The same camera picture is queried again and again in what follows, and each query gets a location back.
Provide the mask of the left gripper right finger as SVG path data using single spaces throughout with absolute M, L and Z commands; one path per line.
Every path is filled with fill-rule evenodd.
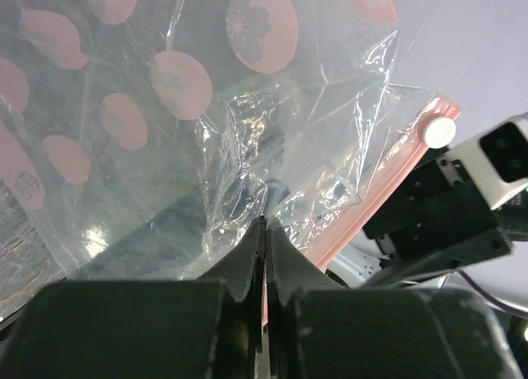
M 519 378 L 495 314 L 460 289 L 345 288 L 280 228 L 265 236 L 278 378 Z

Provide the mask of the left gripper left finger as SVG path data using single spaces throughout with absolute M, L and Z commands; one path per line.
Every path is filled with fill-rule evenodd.
M 4 378 L 251 378 L 266 222 L 187 281 L 56 282 L 16 321 Z

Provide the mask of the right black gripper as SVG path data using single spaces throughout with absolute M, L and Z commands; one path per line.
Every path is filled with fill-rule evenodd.
M 428 280 L 513 250 L 462 163 L 445 155 L 415 167 L 363 230 L 388 258 L 369 287 Z

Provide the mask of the clear pink-dotted zip bag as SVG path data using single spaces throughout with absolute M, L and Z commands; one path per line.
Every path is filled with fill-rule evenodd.
M 1 318 L 181 279 L 258 216 L 325 268 L 460 109 L 390 79 L 392 0 L 1 0 Z

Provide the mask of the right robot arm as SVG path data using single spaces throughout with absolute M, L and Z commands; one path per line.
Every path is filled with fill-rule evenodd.
M 469 266 L 503 258 L 527 239 L 527 193 L 490 210 L 459 160 L 423 160 L 363 227 L 379 253 L 346 246 L 325 273 L 358 287 L 376 273 L 400 287 L 475 291 L 497 313 L 522 373 L 527 372 L 527 311 L 469 275 Z

